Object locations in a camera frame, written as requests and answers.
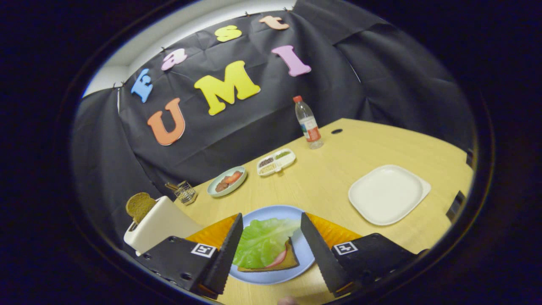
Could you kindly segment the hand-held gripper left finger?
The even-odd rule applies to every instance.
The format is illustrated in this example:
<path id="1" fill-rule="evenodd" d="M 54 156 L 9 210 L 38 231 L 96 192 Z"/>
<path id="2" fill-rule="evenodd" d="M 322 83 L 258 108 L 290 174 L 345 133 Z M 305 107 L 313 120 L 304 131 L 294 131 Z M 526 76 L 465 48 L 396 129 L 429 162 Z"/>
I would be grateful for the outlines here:
<path id="1" fill-rule="evenodd" d="M 191 237 L 166 237 L 136 260 L 182 290 L 217 299 L 224 293 L 242 232 L 243 216 L 234 214 Z"/>

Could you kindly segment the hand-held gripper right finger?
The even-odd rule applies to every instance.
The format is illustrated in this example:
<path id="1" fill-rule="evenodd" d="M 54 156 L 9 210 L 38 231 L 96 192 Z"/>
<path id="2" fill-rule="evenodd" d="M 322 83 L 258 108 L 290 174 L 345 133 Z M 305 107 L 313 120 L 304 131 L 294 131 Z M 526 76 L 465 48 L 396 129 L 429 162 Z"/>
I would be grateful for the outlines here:
<path id="1" fill-rule="evenodd" d="M 379 233 L 361 236 L 311 213 L 301 214 L 301 231 L 335 297 L 373 286 L 418 257 Z"/>

